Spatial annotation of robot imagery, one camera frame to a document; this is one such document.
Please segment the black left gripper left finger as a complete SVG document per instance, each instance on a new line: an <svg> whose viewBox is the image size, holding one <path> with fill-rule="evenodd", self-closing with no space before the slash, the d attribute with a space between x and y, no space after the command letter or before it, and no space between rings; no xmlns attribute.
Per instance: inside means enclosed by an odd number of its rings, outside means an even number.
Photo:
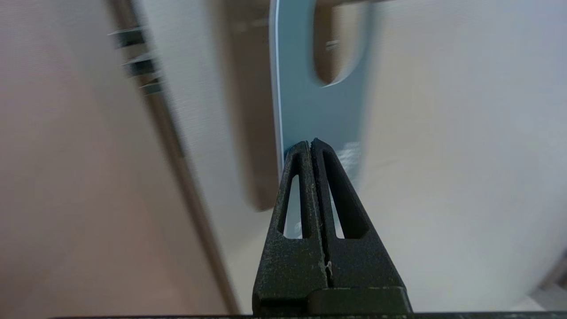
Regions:
<svg viewBox="0 0 567 319"><path fill-rule="evenodd" d="M299 178L300 239L284 235L294 176ZM309 295L328 287L321 224L310 145L302 141L287 152L253 286L254 315L309 314Z"/></svg>

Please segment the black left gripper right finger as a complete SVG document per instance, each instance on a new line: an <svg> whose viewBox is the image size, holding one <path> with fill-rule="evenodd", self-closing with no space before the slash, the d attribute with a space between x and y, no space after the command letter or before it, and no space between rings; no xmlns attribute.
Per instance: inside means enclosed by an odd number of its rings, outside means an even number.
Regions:
<svg viewBox="0 0 567 319"><path fill-rule="evenodd" d="M338 155L311 143L327 287L308 295L315 315L410 314L406 287Z"/></svg>

